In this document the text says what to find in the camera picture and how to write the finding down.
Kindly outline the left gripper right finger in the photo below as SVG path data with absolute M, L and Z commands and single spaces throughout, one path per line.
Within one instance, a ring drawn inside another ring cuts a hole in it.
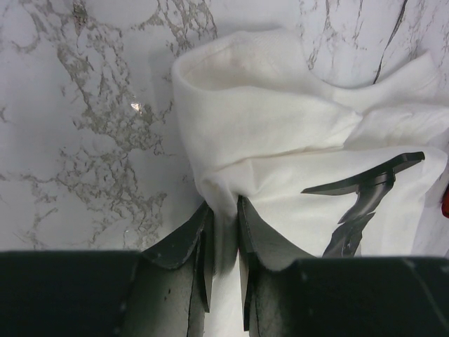
M 315 258 L 238 200 L 251 336 L 447 336 L 446 258 Z

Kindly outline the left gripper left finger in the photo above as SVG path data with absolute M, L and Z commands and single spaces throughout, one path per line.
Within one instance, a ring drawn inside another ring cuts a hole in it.
M 202 336 L 213 212 L 145 251 L 4 251 L 2 336 Z

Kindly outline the white t shirt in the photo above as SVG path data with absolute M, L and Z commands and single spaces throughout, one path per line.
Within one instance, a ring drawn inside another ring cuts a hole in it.
M 362 256 L 444 256 L 448 221 L 448 99 L 430 52 L 381 82 L 339 88 L 308 68 L 296 33 L 237 32 L 180 56 L 172 83 L 199 194 L 215 215 L 215 271 L 206 336 L 243 336 L 237 200 L 320 257 L 356 201 L 306 194 L 407 152 L 424 161 L 397 175 L 362 232 Z

